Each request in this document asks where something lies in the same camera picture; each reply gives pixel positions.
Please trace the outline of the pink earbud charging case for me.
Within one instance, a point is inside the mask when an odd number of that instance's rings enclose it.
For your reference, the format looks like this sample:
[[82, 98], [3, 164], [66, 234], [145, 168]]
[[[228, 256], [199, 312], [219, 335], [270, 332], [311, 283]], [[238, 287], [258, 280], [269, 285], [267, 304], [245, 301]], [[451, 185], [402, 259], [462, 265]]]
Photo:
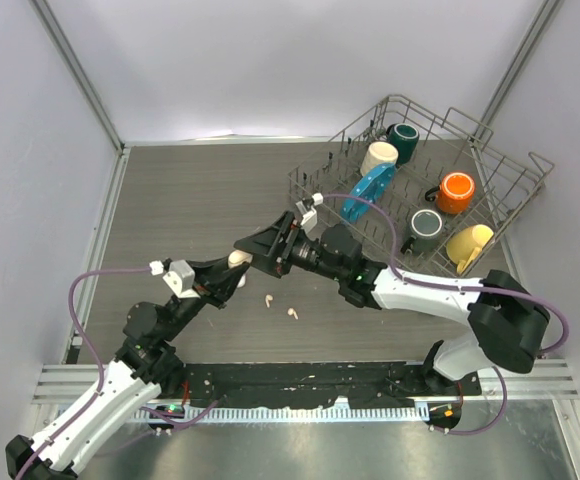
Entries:
[[[244, 263], [250, 263], [252, 261], [252, 255], [240, 250], [234, 250], [228, 256], [228, 266], [230, 269], [234, 269]], [[237, 288], [243, 288], [246, 284], [246, 274], [243, 274], [239, 280]]]

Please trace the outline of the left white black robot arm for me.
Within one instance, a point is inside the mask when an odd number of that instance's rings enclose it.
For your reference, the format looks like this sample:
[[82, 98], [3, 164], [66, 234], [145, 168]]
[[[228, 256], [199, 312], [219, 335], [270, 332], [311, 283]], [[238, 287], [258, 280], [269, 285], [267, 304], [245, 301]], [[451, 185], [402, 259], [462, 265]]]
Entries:
[[170, 342], [206, 305], [225, 306], [252, 262], [235, 250], [204, 262], [171, 259], [136, 268], [160, 276], [172, 291], [165, 305], [134, 304], [115, 357], [97, 365], [97, 380], [60, 417], [5, 448], [13, 479], [75, 479], [99, 449], [148, 401], [175, 397], [183, 363]]

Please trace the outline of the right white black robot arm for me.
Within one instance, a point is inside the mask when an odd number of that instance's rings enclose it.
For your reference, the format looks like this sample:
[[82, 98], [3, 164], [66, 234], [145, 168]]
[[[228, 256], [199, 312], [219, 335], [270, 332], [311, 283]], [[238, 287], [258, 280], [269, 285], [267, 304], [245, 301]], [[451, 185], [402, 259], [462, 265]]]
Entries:
[[550, 319], [503, 271], [458, 280], [392, 270], [367, 258], [343, 224], [311, 239], [290, 211], [268, 228], [237, 240], [234, 247], [250, 255], [252, 267], [276, 278], [299, 267], [332, 279], [355, 307], [409, 310], [468, 327], [460, 337], [433, 344], [410, 389], [414, 393], [445, 394], [466, 375], [491, 366], [531, 372]]

